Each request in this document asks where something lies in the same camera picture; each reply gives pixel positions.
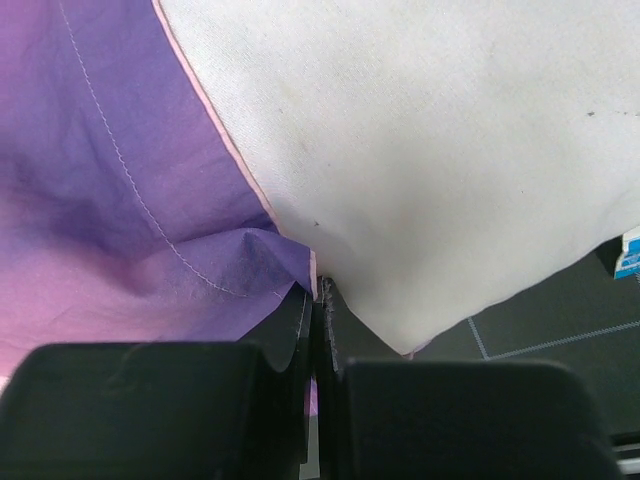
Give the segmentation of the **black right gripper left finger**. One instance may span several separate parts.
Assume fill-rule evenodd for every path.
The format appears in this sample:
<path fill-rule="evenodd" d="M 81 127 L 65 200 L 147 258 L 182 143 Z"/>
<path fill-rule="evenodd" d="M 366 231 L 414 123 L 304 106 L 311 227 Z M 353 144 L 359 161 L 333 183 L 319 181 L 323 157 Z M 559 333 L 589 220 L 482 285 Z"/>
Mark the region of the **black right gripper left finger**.
<path fill-rule="evenodd" d="M 301 289 L 235 342 L 49 344 L 1 396 L 5 479 L 295 479 L 307 460 Z"/>

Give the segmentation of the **white pillow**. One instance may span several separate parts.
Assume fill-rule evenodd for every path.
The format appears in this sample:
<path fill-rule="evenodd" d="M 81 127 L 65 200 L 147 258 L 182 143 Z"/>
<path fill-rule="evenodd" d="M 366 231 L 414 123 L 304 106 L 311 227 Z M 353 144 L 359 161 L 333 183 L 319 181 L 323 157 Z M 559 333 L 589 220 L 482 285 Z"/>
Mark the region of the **white pillow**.
<path fill-rule="evenodd" d="M 163 1 L 283 230 L 400 354 L 639 223 L 635 1 Z"/>

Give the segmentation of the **pink purple printed pillowcase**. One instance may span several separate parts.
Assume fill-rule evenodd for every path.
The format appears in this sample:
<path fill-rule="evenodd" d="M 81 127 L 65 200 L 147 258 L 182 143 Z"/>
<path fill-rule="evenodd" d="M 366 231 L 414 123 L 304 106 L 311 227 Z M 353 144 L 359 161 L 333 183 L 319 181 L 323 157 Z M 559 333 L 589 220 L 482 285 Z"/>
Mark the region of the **pink purple printed pillowcase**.
<path fill-rule="evenodd" d="M 283 236 L 156 1 L 1 5 L 1 375 L 51 343 L 237 340 Z"/>

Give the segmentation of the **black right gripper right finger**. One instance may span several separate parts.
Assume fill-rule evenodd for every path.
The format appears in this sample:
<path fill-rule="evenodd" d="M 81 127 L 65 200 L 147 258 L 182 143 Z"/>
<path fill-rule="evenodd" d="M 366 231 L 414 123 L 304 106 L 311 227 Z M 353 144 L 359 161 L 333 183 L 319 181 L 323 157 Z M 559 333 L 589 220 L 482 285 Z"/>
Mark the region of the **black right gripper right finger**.
<path fill-rule="evenodd" d="M 320 283 L 314 313 L 324 479 L 619 479 L 594 401 L 545 362 L 412 361 L 347 354 L 346 306 Z"/>

